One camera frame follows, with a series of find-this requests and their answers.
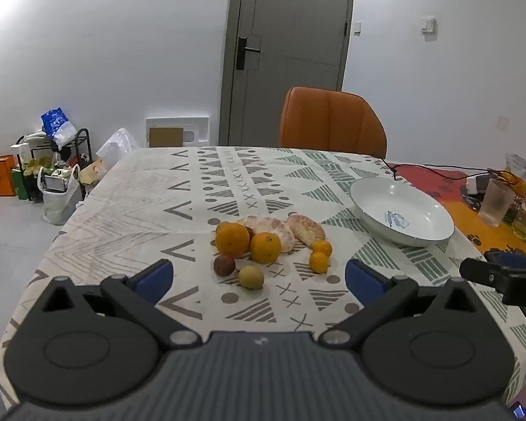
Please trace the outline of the small kumquat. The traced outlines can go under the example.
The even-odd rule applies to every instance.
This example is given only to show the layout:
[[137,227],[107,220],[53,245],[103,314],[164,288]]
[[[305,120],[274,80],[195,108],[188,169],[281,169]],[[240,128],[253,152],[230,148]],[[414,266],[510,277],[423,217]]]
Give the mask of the small kumquat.
[[312,245],[314,252],[323,253],[328,258],[332,255],[332,245],[327,240],[317,240]]
[[323,252],[312,252],[309,258],[311,271],[317,274],[326,274],[330,267],[330,258]]

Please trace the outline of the dark brown passion fruit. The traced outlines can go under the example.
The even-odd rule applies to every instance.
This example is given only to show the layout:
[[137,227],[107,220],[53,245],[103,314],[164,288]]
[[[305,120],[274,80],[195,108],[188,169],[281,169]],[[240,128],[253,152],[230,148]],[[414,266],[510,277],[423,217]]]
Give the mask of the dark brown passion fruit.
[[231,276],[236,269],[235,259],[230,256],[219,255],[214,260],[213,268],[215,274],[221,278]]

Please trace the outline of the peeled pomelo piece small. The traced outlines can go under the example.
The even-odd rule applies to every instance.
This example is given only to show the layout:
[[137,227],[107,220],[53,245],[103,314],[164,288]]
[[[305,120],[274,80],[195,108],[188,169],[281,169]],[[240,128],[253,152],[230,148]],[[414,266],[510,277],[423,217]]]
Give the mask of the peeled pomelo piece small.
[[327,238],[323,227],[307,216],[291,214],[286,224],[294,236],[309,248],[313,247],[317,241]]

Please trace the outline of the large orange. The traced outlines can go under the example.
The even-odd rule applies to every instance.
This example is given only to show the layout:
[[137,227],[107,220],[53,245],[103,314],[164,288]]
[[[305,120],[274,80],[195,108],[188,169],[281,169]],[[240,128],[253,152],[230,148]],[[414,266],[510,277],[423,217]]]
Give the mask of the large orange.
[[215,247],[221,255],[239,258],[248,251],[250,241],[250,233],[242,224],[226,221],[216,227]]
[[250,243],[251,260],[259,264],[275,263],[282,251],[278,235],[269,232],[255,234]]

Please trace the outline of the yellow-green round fruit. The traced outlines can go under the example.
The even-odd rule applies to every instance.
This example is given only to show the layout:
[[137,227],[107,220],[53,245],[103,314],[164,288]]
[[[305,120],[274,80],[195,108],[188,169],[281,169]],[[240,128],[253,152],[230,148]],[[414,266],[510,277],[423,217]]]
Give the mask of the yellow-green round fruit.
[[259,290],[264,286],[265,277],[258,267],[248,265],[238,272],[238,282],[245,289]]

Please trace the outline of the frosted drinking glass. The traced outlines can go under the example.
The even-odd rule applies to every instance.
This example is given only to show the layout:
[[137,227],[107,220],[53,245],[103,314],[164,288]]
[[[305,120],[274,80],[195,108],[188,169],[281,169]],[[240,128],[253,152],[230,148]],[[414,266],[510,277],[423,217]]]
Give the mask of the frosted drinking glass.
[[516,193],[507,183],[490,179],[479,210],[479,218],[491,227],[498,227],[515,197]]

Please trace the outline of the patterned white tablecloth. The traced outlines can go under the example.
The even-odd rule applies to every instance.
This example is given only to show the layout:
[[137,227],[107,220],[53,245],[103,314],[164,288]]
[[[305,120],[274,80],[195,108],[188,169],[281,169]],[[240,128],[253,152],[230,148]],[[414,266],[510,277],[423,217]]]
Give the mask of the patterned white tablecloth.
[[526,293],[370,156],[141,149],[60,231],[2,346],[14,420],[512,420]]

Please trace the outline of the yellow snack pouch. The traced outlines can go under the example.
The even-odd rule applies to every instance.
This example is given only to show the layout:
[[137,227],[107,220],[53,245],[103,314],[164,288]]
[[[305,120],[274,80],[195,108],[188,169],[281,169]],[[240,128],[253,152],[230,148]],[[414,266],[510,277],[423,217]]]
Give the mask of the yellow snack pouch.
[[518,154],[506,153],[506,171],[526,182],[526,159]]

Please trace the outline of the red orange mat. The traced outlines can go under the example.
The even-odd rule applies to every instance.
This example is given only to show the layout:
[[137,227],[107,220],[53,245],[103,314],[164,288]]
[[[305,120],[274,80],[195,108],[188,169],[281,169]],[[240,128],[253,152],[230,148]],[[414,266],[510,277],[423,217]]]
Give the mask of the red orange mat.
[[498,227],[487,225],[478,218],[478,212],[464,200],[462,190],[466,184],[466,173],[462,170],[396,162],[390,162],[389,166],[399,177],[410,181],[443,204],[450,212],[456,228],[482,254],[495,249],[526,254],[526,243],[513,234],[509,225],[503,222]]

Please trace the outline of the white shopping bag floor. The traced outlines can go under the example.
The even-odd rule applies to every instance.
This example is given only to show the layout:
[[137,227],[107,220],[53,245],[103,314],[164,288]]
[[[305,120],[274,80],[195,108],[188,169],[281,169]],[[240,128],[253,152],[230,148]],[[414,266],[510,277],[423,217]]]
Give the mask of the white shopping bag floor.
[[50,174],[41,167],[37,185],[43,198],[44,220],[54,225],[66,224],[82,199],[80,167],[53,169]]

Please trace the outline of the black metal rack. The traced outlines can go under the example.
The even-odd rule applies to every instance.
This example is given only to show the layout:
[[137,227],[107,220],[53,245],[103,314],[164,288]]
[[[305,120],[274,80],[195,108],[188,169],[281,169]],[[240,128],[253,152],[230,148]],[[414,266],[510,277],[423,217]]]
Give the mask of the black metal rack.
[[11,149],[17,158],[25,198],[36,203],[42,202],[42,194],[38,192],[37,185],[38,170],[41,167],[52,170],[77,165],[83,169],[94,160],[90,132],[87,128],[78,129],[76,136],[62,148],[40,130],[20,136]]

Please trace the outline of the white styrofoam packaging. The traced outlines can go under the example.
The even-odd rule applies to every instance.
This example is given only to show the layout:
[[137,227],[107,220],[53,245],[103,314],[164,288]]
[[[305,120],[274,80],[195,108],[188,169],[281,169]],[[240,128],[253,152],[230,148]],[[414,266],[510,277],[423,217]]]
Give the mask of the white styrofoam packaging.
[[147,117],[148,147],[206,146],[210,142],[210,117],[168,116]]

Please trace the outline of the blue white plastic bag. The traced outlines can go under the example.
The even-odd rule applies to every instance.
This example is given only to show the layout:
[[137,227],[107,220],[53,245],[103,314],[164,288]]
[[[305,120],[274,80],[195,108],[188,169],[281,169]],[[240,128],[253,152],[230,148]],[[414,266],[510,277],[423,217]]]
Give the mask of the blue white plastic bag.
[[64,148],[75,139],[77,130],[60,107],[46,111],[40,119],[43,131],[58,148]]

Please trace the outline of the grey door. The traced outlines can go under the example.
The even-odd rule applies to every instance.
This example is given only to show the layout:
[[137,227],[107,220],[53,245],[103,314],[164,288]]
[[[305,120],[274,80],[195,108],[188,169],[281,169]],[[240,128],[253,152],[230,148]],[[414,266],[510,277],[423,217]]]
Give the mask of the grey door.
[[353,0],[229,0],[218,142],[277,146],[287,92],[343,84]]

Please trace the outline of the white wall switch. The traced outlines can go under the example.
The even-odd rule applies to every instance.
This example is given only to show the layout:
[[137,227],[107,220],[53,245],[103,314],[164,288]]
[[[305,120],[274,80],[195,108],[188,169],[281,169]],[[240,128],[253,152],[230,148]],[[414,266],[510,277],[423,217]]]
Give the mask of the white wall switch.
[[423,17],[421,20],[421,32],[424,35],[435,34],[437,28],[436,18],[433,16]]

